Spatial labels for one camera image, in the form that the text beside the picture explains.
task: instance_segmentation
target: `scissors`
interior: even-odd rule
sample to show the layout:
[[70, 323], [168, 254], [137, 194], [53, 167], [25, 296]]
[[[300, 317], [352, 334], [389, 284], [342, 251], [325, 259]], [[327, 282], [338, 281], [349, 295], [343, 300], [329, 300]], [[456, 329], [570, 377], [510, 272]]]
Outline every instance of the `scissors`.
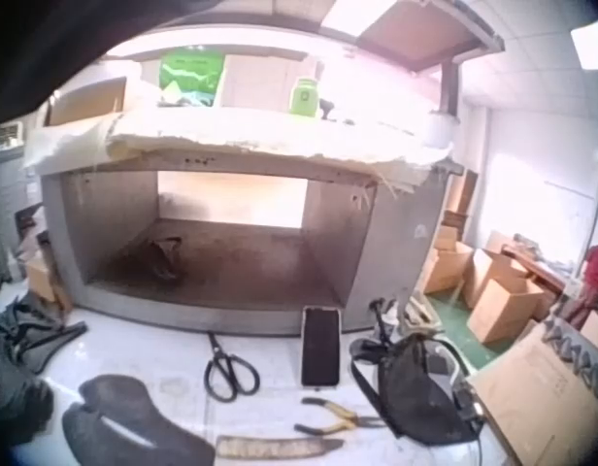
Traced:
[[[258, 371], [249, 364], [245, 359], [237, 356], [236, 354], [226, 354], [221, 345], [217, 341], [217, 338], [213, 333], [209, 333], [209, 340], [211, 341], [211, 347], [213, 348], [213, 359], [209, 361], [204, 371], [204, 388], [206, 392], [221, 403], [231, 403], [237, 399], [239, 394], [242, 395], [253, 395], [260, 388], [260, 376]], [[234, 372], [234, 365], [238, 364], [246, 368], [253, 376], [253, 386], [249, 389], [245, 389], [239, 379], [237, 379], [236, 373]], [[221, 376], [230, 386], [230, 395], [221, 396], [213, 390], [213, 381], [211, 375], [213, 369], [217, 369]]]

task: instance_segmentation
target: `white foam sheet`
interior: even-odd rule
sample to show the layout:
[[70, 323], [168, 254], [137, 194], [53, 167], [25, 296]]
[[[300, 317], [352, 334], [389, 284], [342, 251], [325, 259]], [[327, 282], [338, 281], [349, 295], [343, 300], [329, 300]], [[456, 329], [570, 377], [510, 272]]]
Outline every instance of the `white foam sheet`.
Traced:
[[378, 124], [351, 126], [238, 108], [146, 108], [40, 128], [26, 164], [41, 175], [142, 156], [151, 150], [262, 153], [369, 173], [397, 187], [421, 184], [449, 150]]

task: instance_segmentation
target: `black backpack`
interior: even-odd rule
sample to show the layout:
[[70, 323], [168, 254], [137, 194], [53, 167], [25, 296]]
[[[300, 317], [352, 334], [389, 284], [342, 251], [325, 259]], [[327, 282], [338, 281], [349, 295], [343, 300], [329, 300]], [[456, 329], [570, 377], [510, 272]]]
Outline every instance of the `black backpack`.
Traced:
[[[429, 446], [477, 440], [482, 418], [473, 388], [464, 380], [451, 387], [451, 397], [429, 375], [436, 355], [426, 345], [443, 346], [469, 372], [456, 349], [448, 342], [423, 333], [411, 333], [392, 344], [384, 332], [381, 313], [376, 313], [381, 341], [362, 339], [351, 345], [350, 370], [357, 385], [396, 437], [408, 436]], [[377, 364], [378, 391], [357, 368], [355, 361]]]

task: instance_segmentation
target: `smartphone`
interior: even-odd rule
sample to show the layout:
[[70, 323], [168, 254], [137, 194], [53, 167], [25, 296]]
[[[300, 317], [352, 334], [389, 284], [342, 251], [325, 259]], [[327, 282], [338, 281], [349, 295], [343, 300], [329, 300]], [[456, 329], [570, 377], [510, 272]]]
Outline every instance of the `smartphone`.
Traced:
[[301, 384], [340, 383], [340, 310], [306, 307], [301, 330]]

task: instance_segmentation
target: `yellow-handled pliers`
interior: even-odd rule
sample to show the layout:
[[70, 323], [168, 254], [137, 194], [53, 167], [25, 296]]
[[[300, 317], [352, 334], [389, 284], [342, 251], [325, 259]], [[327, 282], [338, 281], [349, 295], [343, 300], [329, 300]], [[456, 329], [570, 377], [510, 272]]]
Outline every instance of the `yellow-handled pliers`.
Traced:
[[385, 427], [385, 424], [379, 417], [358, 416], [357, 413], [346, 410], [342, 406], [337, 405], [336, 403], [333, 403], [331, 401], [323, 400], [322, 398], [306, 397], [301, 400], [301, 403], [304, 405], [322, 406], [323, 408], [328, 409], [334, 415], [342, 419], [341, 422], [338, 422], [337, 424], [334, 424], [331, 427], [325, 428], [314, 428], [302, 424], [295, 424], [295, 430], [297, 432], [301, 432], [302, 434], [324, 436], [335, 434], [336, 432], [341, 432], [343, 430], [356, 429], [357, 427]]

